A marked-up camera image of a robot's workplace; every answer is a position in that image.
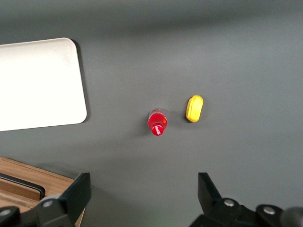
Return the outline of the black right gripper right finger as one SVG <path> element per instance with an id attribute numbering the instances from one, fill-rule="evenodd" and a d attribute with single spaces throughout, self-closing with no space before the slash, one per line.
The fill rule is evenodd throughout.
<path id="1" fill-rule="evenodd" d="M 302 207 L 280 207 L 260 204 L 255 211 L 231 198 L 223 198 L 208 173 L 198 174 L 198 200 L 203 214 L 192 227 L 301 227 Z"/>

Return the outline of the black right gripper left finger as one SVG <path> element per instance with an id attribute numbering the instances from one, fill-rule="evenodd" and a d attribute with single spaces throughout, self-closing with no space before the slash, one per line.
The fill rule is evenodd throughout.
<path id="1" fill-rule="evenodd" d="M 27 212 L 16 206 L 0 209 L 2 227 L 73 227 L 91 198 L 90 173 L 81 173 L 58 197 L 46 198 Z"/>

